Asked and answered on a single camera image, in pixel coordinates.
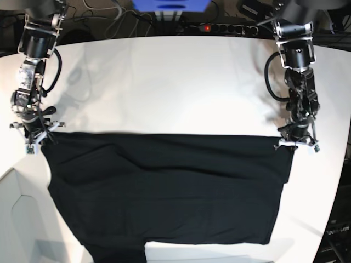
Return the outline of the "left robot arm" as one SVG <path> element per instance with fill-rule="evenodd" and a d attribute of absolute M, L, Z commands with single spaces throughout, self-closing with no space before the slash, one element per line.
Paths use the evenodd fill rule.
<path fill-rule="evenodd" d="M 315 8 L 306 7 L 299 1 L 273 1 L 271 17 L 259 22 L 270 23 L 278 51 L 266 61 L 264 78 L 271 97 L 286 104 L 290 117 L 278 128 L 282 138 L 279 146 L 297 148 L 309 146 L 319 151 L 316 139 L 315 119 L 320 109 L 315 89 L 314 71 L 311 64 L 316 56 L 313 47 L 313 21 Z M 284 82 L 288 97 L 277 96 L 269 83 L 268 71 L 272 60 L 279 57 L 285 69 Z"/>

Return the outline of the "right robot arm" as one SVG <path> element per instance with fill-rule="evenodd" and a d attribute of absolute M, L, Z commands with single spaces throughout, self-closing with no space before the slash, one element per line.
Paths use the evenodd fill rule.
<path fill-rule="evenodd" d="M 12 94 L 11 109 L 20 122 L 10 124 L 24 138 L 26 152 L 34 154 L 43 140 L 53 139 L 52 132 L 63 122 L 51 121 L 56 107 L 41 109 L 45 98 L 55 87 L 62 69 L 62 58 L 56 49 L 61 24 L 66 17 L 66 1 L 22 1 L 25 10 L 24 31 L 18 46 L 25 60 L 18 70 L 18 88 Z M 46 61 L 55 55 L 58 69 L 49 88 L 43 87 Z"/>

